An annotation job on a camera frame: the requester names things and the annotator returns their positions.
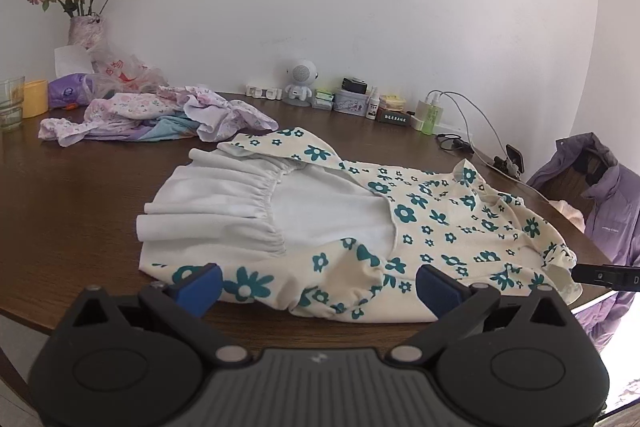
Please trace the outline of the white charger plug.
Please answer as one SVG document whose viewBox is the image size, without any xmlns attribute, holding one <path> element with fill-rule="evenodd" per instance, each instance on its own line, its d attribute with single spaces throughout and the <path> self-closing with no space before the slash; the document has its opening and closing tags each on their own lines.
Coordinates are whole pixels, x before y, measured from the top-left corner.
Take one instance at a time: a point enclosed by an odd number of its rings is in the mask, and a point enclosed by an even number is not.
<svg viewBox="0 0 640 427">
<path fill-rule="evenodd" d="M 416 116 L 422 119 L 424 122 L 431 118 L 433 113 L 433 104 L 431 102 L 419 101 L 416 106 Z"/>
</svg>

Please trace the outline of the white spray bottle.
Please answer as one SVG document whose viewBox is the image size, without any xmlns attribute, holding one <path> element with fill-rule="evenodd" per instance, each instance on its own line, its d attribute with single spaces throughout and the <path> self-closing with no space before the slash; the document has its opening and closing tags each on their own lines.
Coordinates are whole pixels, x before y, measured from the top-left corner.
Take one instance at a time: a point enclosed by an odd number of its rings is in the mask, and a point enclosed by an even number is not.
<svg viewBox="0 0 640 427">
<path fill-rule="evenodd" d="M 369 95 L 366 118 L 375 120 L 378 115 L 378 106 L 380 105 L 380 98 L 378 97 L 378 89 L 373 88 Z"/>
</svg>

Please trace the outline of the purple puffer jacket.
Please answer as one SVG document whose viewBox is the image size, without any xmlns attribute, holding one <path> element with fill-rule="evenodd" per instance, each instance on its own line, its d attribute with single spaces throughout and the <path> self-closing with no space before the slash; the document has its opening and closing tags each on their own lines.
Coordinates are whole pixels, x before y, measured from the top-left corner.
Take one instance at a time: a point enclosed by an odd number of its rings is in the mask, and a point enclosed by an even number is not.
<svg viewBox="0 0 640 427">
<path fill-rule="evenodd" d="M 639 266 L 639 176 L 597 135 L 559 139 L 555 153 L 528 180 L 549 200 L 564 200 L 584 217 L 584 234 L 612 265 Z"/>
</svg>

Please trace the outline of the black box with lettering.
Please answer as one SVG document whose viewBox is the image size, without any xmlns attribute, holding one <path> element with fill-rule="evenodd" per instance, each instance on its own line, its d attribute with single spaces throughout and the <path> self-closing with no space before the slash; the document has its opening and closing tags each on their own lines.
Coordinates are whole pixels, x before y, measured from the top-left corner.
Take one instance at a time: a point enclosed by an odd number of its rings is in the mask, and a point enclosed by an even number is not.
<svg viewBox="0 0 640 427">
<path fill-rule="evenodd" d="M 407 127 L 410 124 L 410 116 L 408 114 L 384 108 L 378 109 L 376 120 L 383 124 L 394 124 L 400 127 Z"/>
</svg>

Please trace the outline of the grey printed tin box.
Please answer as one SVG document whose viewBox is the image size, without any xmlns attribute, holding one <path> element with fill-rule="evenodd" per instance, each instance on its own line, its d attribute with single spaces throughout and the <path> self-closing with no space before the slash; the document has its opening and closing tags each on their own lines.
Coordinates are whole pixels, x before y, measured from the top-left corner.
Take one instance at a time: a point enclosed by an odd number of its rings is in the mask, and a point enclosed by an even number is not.
<svg viewBox="0 0 640 427">
<path fill-rule="evenodd" d="M 367 114 L 369 97 L 366 94 L 345 91 L 334 93 L 333 110 L 337 113 L 363 117 Z"/>
</svg>

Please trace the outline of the black phone on stand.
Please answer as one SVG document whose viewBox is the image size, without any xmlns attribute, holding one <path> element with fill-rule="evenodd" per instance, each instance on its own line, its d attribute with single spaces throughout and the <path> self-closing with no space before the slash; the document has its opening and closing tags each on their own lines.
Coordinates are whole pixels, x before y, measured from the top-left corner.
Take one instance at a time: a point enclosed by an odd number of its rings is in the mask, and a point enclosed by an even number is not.
<svg viewBox="0 0 640 427">
<path fill-rule="evenodd" d="M 525 171 L 524 156 L 511 144 L 506 144 L 506 148 L 504 150 L 506 151 L 506 157 L 501 158 L 496 156 L 492 167 L 496 168 L 506 176 L 510 176 L 513 179 L 520 179 L 521 175 Z"/>
</svg>

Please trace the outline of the white tissue paper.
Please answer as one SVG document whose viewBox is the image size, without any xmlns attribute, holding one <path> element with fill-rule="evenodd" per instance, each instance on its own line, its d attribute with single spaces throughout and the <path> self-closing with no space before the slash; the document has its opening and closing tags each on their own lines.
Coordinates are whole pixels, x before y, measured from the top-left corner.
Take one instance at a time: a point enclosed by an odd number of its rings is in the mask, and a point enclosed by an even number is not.
<svg viewBox="0 0 640 427">
<path fill-rule="evenodd" d="M 60 46 L 54 50 L 55 75 L 92 74 L 91 56 L 83 46 Z"/>
</svg>

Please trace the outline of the clear plastic bag red print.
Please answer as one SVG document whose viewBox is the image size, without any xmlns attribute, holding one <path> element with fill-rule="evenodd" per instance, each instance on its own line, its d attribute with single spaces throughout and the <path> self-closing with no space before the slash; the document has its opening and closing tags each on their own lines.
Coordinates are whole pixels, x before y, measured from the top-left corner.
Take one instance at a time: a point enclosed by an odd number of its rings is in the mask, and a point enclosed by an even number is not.
<svg viewBox="0 0 640 427">
<path fill-rule="evenodd" d="M 89 51 L 93 74 L 92 94 L 95 98 L 111 98 L 116 93 L 155 93 L 166 87 L 163 72 L 140 61 L 119 46 L 102 41 Z"/>
</svg>

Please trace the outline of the purple flower vase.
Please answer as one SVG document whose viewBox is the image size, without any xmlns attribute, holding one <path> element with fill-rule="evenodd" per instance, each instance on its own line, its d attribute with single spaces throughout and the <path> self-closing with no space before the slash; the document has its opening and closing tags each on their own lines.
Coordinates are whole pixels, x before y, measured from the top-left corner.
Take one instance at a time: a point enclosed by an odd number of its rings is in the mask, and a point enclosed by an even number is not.
<svg viewBox="0 0 640 427">
<path fill-rule="evenodd" d="M 105 39 L 104 19 L 96 14 L 74 16 L 70 19 L 67 44 L 93 50 Z"/>
</svg>

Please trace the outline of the white round robot figurine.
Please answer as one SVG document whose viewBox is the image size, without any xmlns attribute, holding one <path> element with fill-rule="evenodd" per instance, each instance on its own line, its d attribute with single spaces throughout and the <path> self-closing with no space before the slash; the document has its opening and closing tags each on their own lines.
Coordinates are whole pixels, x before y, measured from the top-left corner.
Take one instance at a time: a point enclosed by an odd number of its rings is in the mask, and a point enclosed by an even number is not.
<svg viewBox="0 0 640 427">
<path fill-rule="evenodd" d="M 318 69 L 313 62 L 303 60 L 293 63 L 287 70 L 290 82 L 283 89 L 282 101 L 285 104 L 309 107 L 314 96 L 311 86 L 318 78 Z"/>
</svg>

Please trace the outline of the small white pill strip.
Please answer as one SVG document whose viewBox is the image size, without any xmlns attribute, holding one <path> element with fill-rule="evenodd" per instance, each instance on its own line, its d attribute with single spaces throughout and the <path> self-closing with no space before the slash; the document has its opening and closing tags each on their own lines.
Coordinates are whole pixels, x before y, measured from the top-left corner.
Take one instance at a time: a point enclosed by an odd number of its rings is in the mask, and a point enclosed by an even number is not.
<svg viewBox="0 0 640 427">
<path fill-rule="evenodd" d="M 245 89 L 245 95 L 249 98 L 257 98 L 257 100 L 281 101 L 282 90 L 280 88 L 264 88 L 248 84 Z"/>
</svg>

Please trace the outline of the yellow packet stack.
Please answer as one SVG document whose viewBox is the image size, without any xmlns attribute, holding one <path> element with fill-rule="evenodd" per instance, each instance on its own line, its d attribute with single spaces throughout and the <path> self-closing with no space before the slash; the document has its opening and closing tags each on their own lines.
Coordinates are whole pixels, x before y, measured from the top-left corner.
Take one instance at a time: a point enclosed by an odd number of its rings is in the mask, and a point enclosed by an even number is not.
<svg viewBox="0 0 640 427">
<path fill-rule="evenodd" d="M 391 112 L 403 112 L 406 107 L 406 100 L 401 96 L 393 94 L 384 94 L 380 96 L 380 109 L 390 110 Z"/>
</svg>

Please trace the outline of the pink fluffy fabric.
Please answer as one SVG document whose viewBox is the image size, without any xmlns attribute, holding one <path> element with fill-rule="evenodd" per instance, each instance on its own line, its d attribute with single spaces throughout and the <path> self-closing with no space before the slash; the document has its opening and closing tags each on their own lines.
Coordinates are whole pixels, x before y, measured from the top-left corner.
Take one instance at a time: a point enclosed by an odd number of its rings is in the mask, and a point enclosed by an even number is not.
<svg viewBox="0 0 640 427">
<path fill-rule="evenodd" d="M 570 205 L 564 199 L 561 199 L 561 200 L 550 200 L 549 204 L 556 211 L 559 211 L 559 213 L 561 213 L 561 215 L 566 220 L 570 221 L 570 223 L 572 225 L 574 225 L 574 227 L 576 229 L 578 229 L 582 233 L 585 232 L 585 229 L 586 229 L 585 218 L 584 218 L 584 215 L 582 214 L 582 212 L 579 209 L 573 207 L 572 205 Z"/>
</svg>

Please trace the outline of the small black box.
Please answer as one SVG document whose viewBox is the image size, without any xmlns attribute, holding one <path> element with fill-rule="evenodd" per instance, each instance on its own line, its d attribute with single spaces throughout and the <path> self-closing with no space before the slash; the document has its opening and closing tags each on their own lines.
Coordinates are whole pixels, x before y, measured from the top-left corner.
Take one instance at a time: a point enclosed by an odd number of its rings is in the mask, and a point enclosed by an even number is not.
<svg viewBox="0 0 640 427">
<path fill-rule="evenodd" d="M 342 80 L 342 89 L 347 92 L 366 94 L 368 91 L 368 85 L 360 79 L 345 77 Z"/>
</svg>

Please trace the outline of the green white small boxes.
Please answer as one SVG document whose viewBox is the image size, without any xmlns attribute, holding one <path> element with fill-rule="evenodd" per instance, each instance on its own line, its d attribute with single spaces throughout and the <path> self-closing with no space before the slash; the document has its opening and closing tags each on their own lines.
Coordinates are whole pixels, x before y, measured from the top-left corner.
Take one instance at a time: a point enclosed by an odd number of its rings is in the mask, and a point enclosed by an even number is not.
<svg viewBox="0 0 640 427">
<path fill-rule="evenodd" d="M 328 110 L 331 112 L 333 109 L 334 93 L 328 90 L 316 89 L 314 90 L 314 97 L 311 101 L 311 106 L 316 109 Z"/>
</svg>

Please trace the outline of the pink purple clothes pile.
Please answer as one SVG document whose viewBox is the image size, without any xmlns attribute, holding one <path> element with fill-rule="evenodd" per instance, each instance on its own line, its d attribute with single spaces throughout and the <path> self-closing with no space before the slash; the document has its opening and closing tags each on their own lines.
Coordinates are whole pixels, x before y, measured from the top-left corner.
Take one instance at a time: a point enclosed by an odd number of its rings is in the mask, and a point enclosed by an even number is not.
<svg viewBox="0 0 640 427">
<path fill-rule="evenodd" d="M 96 98 L 81 122 L 44 118 L 38 138 L 69 147 L 82 140 L 154 143 L 193 138 L 217 143 L 238 132 L 276 131 L 277 121 L 241 100 L 204 87 L 160 87 L 153 93 Z"/>
</svg>

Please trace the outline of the green spray bottle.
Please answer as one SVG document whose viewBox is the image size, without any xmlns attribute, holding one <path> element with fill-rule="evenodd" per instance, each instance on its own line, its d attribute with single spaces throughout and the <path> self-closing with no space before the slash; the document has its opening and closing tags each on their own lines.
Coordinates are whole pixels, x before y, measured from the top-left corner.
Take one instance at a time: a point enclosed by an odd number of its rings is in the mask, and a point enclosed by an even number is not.
<svg viewBox="0 0 640 427">
<path fill-rule="evenodd" d="M 431 102 L 433 104 L 433 113 L 428 121 L 424 122 L 422 133 L 426 135 L 433 135 L 435 127 L 439 124 L 440 118 L 442 118 L 442 106 L 440 105 L 440 97 L 442 92 L 433 91 L 425 98 L 425 102 Z"/>
</svg>

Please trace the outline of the cream teal floral dress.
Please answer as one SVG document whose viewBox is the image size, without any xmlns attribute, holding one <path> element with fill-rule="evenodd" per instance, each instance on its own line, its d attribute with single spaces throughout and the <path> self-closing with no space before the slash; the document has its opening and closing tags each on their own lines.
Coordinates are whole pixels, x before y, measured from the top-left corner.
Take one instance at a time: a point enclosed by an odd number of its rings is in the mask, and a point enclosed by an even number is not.
<svg viewBox="0 0 640 427">
<path fill-rule="evenodd" d="M 422 265 L 509 296 L 582 295 L 558 230 L 469 161 L 446 173 L 350 161 L 303 128 L 189 158 L 137 219 L 139 268 L 154 279 L 215 263 L 227 303 L 348 323 L 433 321 Z"/>
</svg>

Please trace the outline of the yellow plastic cup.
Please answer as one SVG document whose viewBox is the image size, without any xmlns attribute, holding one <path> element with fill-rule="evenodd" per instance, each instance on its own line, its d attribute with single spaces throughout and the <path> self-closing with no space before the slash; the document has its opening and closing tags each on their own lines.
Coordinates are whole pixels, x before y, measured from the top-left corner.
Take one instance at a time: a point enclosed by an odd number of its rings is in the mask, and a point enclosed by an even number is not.
<svg viewBox="0 0 640 427">
<path fill-rule="evenodd" d="M 45 79 L 32 80 L 24 84 L 23 118 L 28 119 L 47 113 L 49 110 L 49 83 Z"/>
</svg>

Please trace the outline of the purple tissue pack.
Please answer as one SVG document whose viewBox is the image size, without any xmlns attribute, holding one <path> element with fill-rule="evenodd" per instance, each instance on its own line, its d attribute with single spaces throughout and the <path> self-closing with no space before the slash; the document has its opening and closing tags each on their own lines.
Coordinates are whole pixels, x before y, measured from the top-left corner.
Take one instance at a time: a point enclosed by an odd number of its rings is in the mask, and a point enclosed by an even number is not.
<svg viewBox="0 0 640 427">
<path fill-rule="evenodd" d="M 89 74 L 65 75 L 48 83 L 50 109 L 87 106 L 97 97 L 96 86 Z"/>
</svg>

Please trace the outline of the clear drinking glass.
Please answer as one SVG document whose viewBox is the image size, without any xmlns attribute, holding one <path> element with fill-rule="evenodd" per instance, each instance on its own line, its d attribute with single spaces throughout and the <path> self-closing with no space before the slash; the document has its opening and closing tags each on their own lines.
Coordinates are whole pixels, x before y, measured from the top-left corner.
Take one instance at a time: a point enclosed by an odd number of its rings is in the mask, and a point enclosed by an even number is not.
<svg viewBox="0 0 640 427">
<path fill-rule="evenodd" d="M 24 76 L 0 81 L 0 128 L 2 132 L 8 132 L 21 126 L 24 84 Z"/>
</svg>

